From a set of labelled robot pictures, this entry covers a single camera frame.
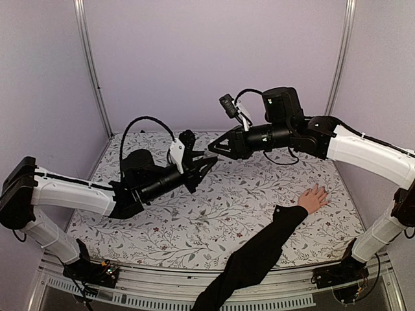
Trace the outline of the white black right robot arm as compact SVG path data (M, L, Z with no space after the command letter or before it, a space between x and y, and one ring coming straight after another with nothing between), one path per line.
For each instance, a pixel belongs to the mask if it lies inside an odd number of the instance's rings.
M254 152L293 148L319 159L347 163L372 172L398 186L394 204L362 235L351 242L335 269L340 282L350 282L361 265L414 226L414 151L405 150L354 130L331 116L306 117L293 87L260 92L266 124L252 126L238 99L224 95L219 102L234 127L212 141L208 149L230 159L248 159Z

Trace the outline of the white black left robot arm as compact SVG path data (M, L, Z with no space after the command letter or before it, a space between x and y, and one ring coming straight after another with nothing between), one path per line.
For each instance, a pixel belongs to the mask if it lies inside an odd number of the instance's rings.
M129 219L156 198L184 186L194 193L218 161L207 152L188 152L180 163L156 165L148 150L133 151L121 161L122 178L109 183L70 178L36 165L25 157L3 183L1 225L31 236L55 254L82 281L97 274L82 242L67 236L42 210L41 205L89 211L113 219Z

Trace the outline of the person's bare hand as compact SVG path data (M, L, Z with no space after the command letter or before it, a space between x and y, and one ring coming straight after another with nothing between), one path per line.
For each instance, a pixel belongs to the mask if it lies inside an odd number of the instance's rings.
M327 205L328 191L324 186L315 184L313 188L307 189L299 198L298 205L303 207L308 214L317 212L321 207Z

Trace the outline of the black sleeved forearm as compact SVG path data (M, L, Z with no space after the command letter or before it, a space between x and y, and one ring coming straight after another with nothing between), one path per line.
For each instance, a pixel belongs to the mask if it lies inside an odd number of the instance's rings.
M234 291L260 284L307 216L303 207L277 205L272 222L230 255L224 271L198 295L192 309L219 310Z

